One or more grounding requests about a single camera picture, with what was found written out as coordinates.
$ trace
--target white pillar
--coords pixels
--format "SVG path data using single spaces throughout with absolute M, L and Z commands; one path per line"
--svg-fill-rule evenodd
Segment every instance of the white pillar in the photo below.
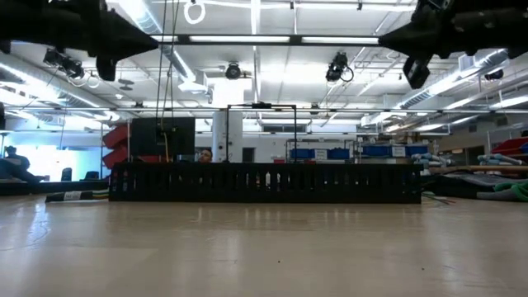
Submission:
M 229 161 L 231 163 L 242 162 L 242 112 L 229 112 L 229 139 L 226 143 L 227 116 L 225 111 L 216 111 L 213 114 L 213 162 L 222 162 L 227 156 L 227 145 L 229 146 Z

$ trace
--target green object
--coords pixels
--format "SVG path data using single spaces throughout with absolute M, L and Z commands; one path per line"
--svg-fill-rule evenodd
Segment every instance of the green object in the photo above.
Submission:
M 496 185 L 493 189 L 495 192 L 511 189 L 519 200 L 528 202 L 528 181 L 524 183 L 506 182 Z

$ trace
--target ceiling beam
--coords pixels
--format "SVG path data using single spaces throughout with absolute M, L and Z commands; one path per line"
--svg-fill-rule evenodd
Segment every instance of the ceiling beam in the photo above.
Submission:
M 380 47 L 372 35 L 151 35 L 160 45 L 262 45 Z

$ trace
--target rolled mat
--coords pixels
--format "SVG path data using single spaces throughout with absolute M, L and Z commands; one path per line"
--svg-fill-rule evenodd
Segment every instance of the rolled mat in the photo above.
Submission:
M 79 200 L 104 200 L 108 199 L 108 190 L 103 191 L 69 191 L 54 193 L 46 196 L 46 202 L 65 202 Z

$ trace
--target chair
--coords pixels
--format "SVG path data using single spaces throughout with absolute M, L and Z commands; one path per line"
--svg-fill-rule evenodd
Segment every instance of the chair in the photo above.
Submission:
M 60 176 L 61 182 L 71 182 L 72 181 L 72 168 L 68 167 L 63 169 L 63 174 Z

